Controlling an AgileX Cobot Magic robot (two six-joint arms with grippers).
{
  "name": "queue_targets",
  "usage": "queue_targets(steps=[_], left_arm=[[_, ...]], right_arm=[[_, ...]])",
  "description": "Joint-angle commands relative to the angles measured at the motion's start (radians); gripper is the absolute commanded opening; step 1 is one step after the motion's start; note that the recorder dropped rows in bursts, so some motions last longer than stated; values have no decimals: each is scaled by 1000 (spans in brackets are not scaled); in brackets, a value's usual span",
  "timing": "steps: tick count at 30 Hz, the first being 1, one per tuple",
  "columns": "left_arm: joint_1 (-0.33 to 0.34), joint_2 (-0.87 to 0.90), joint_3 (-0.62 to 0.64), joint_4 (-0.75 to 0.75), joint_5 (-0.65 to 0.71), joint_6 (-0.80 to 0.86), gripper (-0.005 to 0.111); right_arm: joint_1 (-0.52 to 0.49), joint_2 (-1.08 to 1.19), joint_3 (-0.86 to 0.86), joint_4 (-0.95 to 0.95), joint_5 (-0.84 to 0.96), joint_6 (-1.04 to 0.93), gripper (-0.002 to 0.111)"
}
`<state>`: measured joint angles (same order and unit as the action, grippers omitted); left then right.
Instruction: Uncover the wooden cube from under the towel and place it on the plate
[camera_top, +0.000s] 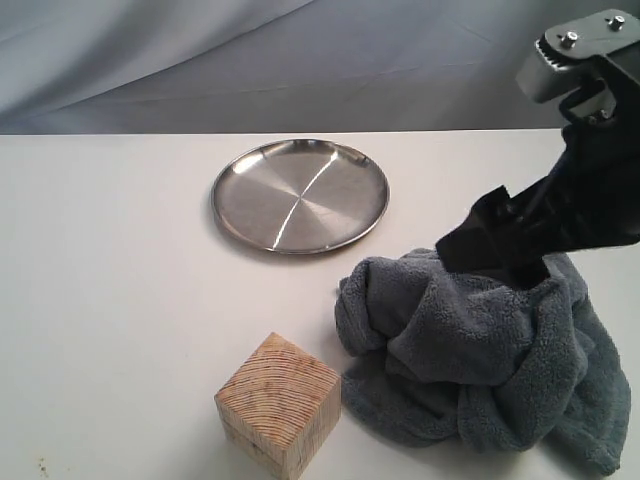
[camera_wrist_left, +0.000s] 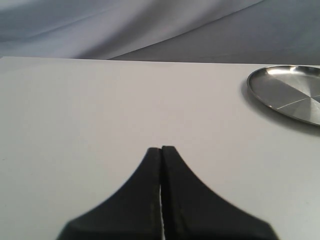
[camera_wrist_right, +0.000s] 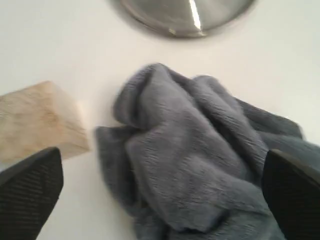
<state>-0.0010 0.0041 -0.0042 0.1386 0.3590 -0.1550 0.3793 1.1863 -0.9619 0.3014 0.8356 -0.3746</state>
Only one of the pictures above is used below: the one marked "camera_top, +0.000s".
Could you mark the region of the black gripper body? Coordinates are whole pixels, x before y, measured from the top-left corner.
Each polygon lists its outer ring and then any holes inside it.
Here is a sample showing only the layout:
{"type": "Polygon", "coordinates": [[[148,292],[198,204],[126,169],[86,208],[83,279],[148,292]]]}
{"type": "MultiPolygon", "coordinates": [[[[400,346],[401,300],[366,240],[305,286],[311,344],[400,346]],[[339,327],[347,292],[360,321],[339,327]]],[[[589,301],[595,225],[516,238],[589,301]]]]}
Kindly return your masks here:
{"type": "Polygon", "coordinates": [[[639,124],[569,125],[564,151],[514,197],[514,258],[639,242],[639,124]]]}

